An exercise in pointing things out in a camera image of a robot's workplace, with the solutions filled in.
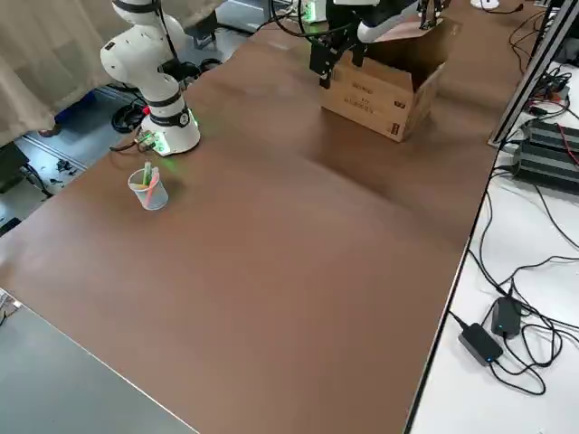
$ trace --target beige curtain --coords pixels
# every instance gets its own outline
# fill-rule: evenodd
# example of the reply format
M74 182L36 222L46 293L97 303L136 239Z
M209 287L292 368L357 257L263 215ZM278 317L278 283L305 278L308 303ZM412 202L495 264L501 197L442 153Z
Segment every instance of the beige curtain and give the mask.
M184 26L223 0L163 0ZM100 47L128 24L109 0L0 0L0 146L109 82Z

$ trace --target white table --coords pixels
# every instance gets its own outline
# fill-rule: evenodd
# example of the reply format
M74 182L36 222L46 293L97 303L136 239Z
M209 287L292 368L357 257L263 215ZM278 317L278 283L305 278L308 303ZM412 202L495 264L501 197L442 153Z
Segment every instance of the white table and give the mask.
M572 81L579 81L579 74L575 74ZM575 93L571 92L572 104L579 101L579 83L574 90ZM574 106L577 111L579 104L573 104L572 108ZM579 128L579 121L569 114L553 121ZM499 157L498 165L503 164L510 164L507 154ZM557 223L579 242L579 196L545 188L542 192ZM579 257L579 250L566 242L549 221L531 185L495 177L490 182L489 193L494 218L484 241L483 254L494 279L501 281L516 267L538 263L551 255ZM489 207L485 203L470 242L470 249L477 255L488 219ZM457 279L451 311L469 324L480 323L492 302L499 297L498 293L484 279L470 256L466 257ZM523 271L517 275L517 286L542 314L579 325L579 262ZM480 366L460 344L460 332L459 325L448 317L413 419L412 434L577 433L579 345L565 339L560 357L551 367L539 371L546 382L546 394L535 397L499 383L490 369ZM536 333L531 335L532 350L542 350L539 354L547 357L549 343ZM515 352L527 360L522 340L517 337L512 342ZM515 371L522 369L506 351L500 361ZM539 389L531 375L501 376L523 387Z

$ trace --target power adapter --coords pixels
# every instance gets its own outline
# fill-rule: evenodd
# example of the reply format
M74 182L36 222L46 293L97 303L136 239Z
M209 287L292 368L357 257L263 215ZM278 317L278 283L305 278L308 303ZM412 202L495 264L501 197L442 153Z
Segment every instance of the power adapter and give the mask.
M459 335L459 341L483 366L495 362L503 354L500 345L482 328L482 325L477 323L465 324Z
M490 326L495 335L511 339L521 331L521 305L510 297L501 297L495 302Z

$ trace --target clear plastic cup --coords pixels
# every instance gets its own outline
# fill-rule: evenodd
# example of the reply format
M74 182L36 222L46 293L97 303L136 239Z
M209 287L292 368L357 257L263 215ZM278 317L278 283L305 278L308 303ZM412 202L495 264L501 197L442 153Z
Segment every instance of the clear plastic cup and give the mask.
M160 210L169 200L169 195L166 193L165 187L161 182L161 175L159 174L157 181L149 187L139 188L143 186L144 171L145 169L139 169L128 178L128 188L135 193L143 208L149 211Z

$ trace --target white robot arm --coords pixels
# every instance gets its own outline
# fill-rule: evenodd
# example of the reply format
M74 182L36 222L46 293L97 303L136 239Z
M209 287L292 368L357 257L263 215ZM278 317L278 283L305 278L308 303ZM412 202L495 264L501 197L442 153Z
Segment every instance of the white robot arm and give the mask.
M115 12L133 27L111 39L101 50L105 71L115 80L138 88L150 114L141 127L155 137L154 149L162 156L181 153L199 143L200 134L179 83L159 72L185 45L185 31L160 0L112 0Z

